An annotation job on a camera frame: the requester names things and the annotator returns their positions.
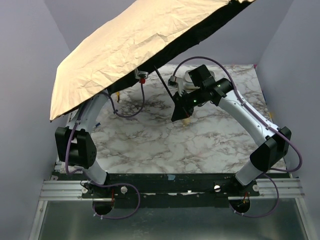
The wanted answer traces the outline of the beige folding umbrella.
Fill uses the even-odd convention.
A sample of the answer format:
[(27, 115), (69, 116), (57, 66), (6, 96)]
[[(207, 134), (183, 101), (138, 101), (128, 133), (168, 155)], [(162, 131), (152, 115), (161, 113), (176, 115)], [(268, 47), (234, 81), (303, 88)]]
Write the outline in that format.
[(134, 84), (222, 28), (249, 0), (137, 0), (86, 37), (57, 67), (51, 121), (102, 90)]

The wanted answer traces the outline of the beige zippered umbrella case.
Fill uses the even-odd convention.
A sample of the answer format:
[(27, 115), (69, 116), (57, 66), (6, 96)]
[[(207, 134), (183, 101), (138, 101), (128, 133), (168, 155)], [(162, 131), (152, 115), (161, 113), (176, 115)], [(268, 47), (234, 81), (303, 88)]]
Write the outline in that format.
[(184, 88), (186, 90), (197, 90), (203, 88), (203, 81), (209, 76), (215, 78), (215, 73), (212, 70), (203, 73), (201, 70), (187, 70), (184, 75)]

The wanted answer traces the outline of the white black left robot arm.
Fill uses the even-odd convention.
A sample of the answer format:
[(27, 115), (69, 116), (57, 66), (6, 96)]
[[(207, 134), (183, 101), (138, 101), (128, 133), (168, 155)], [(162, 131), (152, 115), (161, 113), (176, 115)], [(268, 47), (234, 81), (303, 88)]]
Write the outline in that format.
[(91, 182), (102, 186), (108, 174), (97, 161), (91, 133), (107, 101), (107, 96), (98, 94), (81, 103), (71, 121), (65, 127), (58, 127), (54, 134), (58, 159), (64, 162), (66, 174), (83, 173)]

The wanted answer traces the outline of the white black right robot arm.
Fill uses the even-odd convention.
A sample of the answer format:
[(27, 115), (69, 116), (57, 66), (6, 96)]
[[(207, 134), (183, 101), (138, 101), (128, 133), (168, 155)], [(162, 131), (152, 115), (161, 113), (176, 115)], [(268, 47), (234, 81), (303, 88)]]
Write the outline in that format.
[(270, 170), (288, 152), (292, 132), (279, 128), (265, 119), (250, 104), (244, 102), (242, 95), (234, 90), (230, 80), (215, 76), (203, 64), (188, 72), (196, 90), (187, 93), (183, 79), (171, 76), (168, 85), (176, 87), (173, 95), (173, 122), (190, 117), (196, 106), (213, 103), (229, 113), (253, 138), (258, 148), (250, 154), (249, 161), (235, 174), (233, 184), (239, 188), (249, 185), (262, 173)]

